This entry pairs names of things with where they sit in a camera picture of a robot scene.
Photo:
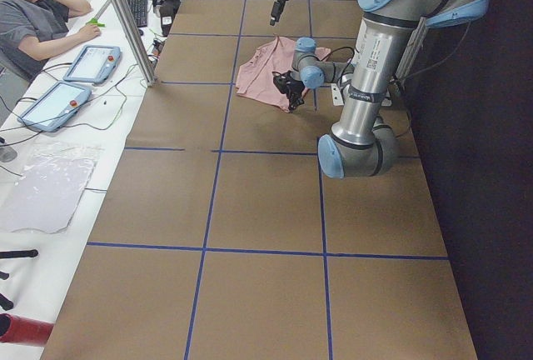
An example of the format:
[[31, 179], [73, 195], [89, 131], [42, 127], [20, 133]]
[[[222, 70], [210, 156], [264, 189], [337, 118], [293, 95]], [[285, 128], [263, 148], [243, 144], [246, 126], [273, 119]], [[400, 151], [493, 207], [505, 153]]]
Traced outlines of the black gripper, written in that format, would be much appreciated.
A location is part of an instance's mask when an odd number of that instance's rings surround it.
[[289, 0], [275, 0], [271, 10], [270, 25], [274, 26], [280, 21], [286, 2]]
[[291, 75], [291, 71], [284, 73], [272, 72], [272, 80], [280, 94], [287, 98], [289, 113], [292, 113], [305, 103], [304, 97], [308, 88], [302, 81], [296, 80]]

